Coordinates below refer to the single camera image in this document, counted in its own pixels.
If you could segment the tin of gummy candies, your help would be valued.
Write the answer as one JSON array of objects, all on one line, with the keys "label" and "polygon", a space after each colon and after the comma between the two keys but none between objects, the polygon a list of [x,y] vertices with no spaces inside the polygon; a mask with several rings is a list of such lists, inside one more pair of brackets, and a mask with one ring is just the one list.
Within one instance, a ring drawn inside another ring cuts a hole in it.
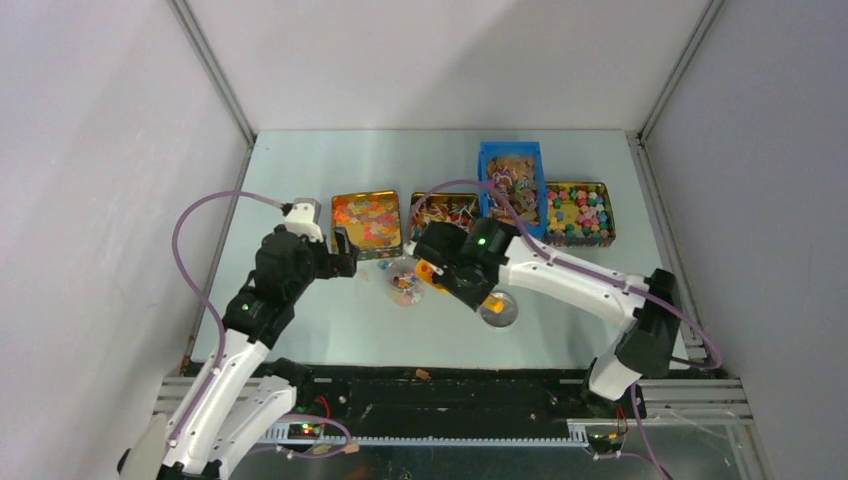
[{"label": "tin of gummy candies", "polygon": [[337,195],[332,198],[332,226],[343,227],[360,261],[398,257],[403,237],[395,190]]}]

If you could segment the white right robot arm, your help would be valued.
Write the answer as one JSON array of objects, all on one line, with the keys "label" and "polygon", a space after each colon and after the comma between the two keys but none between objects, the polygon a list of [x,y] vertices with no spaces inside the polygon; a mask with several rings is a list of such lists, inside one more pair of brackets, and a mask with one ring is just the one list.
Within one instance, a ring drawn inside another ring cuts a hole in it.
[{"label": "white right robot arm", "polygon": [[606,418],[641,378],[667,375],[680,320],[670,297],[675,277],[624,274],[556,251],[520,228],[492,218],[470,231],[430,222],[405,253],[423,278],[472,310],[492,309],[499,286],[542,293],[608,321],[616,340],[588,369],[581,392],[585,411]]}]

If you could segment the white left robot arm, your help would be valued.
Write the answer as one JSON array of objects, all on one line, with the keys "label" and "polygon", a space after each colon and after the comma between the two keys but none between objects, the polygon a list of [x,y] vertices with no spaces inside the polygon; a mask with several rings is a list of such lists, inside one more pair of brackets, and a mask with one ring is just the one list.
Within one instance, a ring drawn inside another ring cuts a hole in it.
[{"label": "white left robot arm", "polygon": [[342,227],[339,250],[277,226],[261,242],[255,267],[228,303],[223,336],[171,417],[158,414],[117,465],[121,479],[227,479],[265,431],[287,413],[304,416],[316,403],[309,371],[284,358],[273,363],[253,395],[237,399],[266,360],[294,307],[316,280],[351,278],[358,248]]}]

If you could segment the silver metal jar lid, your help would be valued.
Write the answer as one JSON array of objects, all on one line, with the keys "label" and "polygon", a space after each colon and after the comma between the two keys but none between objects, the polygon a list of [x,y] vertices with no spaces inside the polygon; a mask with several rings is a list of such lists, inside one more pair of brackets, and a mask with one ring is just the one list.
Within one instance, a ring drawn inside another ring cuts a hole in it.
[{"label": "silver metal jar lid", "polygon": [[495,290],[484,300],[478,314],[490,327],[507,328],[518,318],[518,303],[511,294]]}]

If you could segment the small fallen candy piece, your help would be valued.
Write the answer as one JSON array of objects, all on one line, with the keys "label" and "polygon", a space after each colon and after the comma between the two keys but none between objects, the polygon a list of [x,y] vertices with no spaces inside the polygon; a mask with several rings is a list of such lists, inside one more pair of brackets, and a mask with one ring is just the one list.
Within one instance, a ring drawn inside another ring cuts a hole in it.
[{"label": "small fallen candy piece", "polygon": [[432,379],[431,375],[427,371],[422,369],[417,369],[415,372],[415,376],[423,381],[430,381]]}]

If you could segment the blue bin of candies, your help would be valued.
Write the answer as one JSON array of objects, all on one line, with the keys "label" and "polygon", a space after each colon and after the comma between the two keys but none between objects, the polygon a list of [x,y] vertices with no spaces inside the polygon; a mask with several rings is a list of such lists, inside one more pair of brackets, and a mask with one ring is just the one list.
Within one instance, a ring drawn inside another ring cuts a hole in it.
[{"label": "blue bin of candies", "polygon": [[532,237],[544,237],[548,199],[538,142],[482,142],[478,154],[478,179],[493,186],[508,200]]}]

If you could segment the clear plastic jar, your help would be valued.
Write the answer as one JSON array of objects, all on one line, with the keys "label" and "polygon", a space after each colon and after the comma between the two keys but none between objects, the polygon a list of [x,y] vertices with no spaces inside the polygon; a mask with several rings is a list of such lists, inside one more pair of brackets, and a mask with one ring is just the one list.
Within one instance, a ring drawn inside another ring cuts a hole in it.
[{"label": "clear plastic jar", "polygon": [[384,270],[389,298],[401,307],[415,306],[423,298],[423,285],[416,274],[416,265],[417,261],[412,258],[397,258]]}]

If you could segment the tin of colourful cube candies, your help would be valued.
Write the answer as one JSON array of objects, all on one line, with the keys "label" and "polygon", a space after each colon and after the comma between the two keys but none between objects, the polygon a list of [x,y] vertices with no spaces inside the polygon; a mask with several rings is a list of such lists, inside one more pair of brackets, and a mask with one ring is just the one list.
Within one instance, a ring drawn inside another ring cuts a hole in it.
[{"label": "tin of colourful cube candies", "polygon": [[547,182],[548,214],[542,241],[553,247],[607,248],[617,238],[607,186],[602,182]]}]

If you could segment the tin of lollipops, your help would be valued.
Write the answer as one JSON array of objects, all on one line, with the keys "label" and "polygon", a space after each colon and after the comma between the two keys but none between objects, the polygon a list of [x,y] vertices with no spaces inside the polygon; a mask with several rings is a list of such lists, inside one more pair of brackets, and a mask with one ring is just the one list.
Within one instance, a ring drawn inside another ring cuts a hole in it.
[{"label": "tin of lollipops", "polygon": [[480,217],[480,199],[477,194],[434,193],[421,206],[415,207],[423,196],[423,192],[415,192],[410,198],[411,241],[417,241],[431,221],[450,223],[469,232]]}]

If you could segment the orange plastic scoop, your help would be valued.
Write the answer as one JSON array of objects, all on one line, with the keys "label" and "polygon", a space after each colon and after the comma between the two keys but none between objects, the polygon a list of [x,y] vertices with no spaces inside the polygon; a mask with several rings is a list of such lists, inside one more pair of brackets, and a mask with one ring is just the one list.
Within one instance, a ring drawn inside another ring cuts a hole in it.
[{"label": "orange plastic scoop", "polygon": [[[418,260],[415,266],[415,274],[426,284],[433,287],[436,291],[449,294],[449,291],[446,290],[443,286],[438,285],[435,282],[434,275],[436,271],[434,267],[425,260]],[[505,303],[503,300],[495,297],[494,295],[488,295],[486,299],[481,303],[481,307],[485,310],[491,311],[493,313],[502,313],[505,308]]]}]

